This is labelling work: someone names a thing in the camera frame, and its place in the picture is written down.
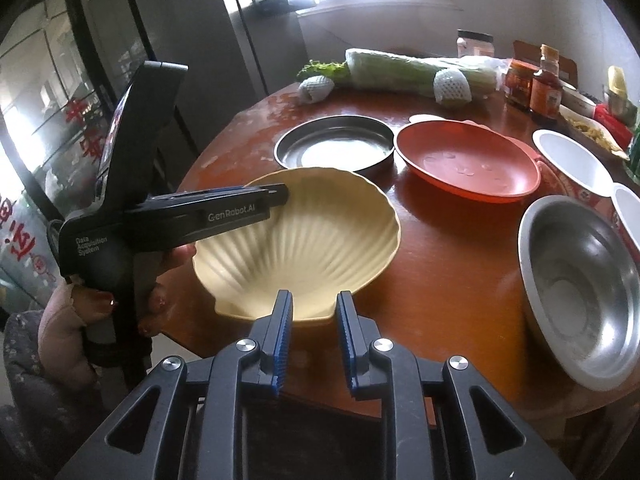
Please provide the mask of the left hand, red nails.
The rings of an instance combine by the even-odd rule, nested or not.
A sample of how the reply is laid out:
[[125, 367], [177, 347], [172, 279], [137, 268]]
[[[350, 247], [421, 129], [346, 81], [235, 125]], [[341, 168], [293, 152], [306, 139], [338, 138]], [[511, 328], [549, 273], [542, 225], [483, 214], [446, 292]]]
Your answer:
[[[183, 266], [196, 254], [194, 244], [177, 247], [163, 255], [158, 275]], [[92, 386], [98, 375], [82, 350], [81, 329], [106, 320], [116, 301], [109, 292], [81, 284], [63, 284], [55, 289], [38, 327], [38, 356], [44, 374], [70, 390]], [[143, 336], [158, 335], [170, 318], [175, 303], [166, 287], [154, 285], [148, 306], [138, 322]]]

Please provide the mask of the floral sleeve forearm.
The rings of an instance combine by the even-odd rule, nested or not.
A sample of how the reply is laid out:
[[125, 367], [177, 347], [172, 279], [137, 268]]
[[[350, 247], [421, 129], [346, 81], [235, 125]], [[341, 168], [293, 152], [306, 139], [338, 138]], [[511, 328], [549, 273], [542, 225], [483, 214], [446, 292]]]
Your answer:
[[1, 477], [52, 479], [100, 423], [105, 411], [95, 388], [79, 392], [52, 382], [38, 358], [42, 313], [8, 317], [3, 363], [13, 403], [1, 407]]

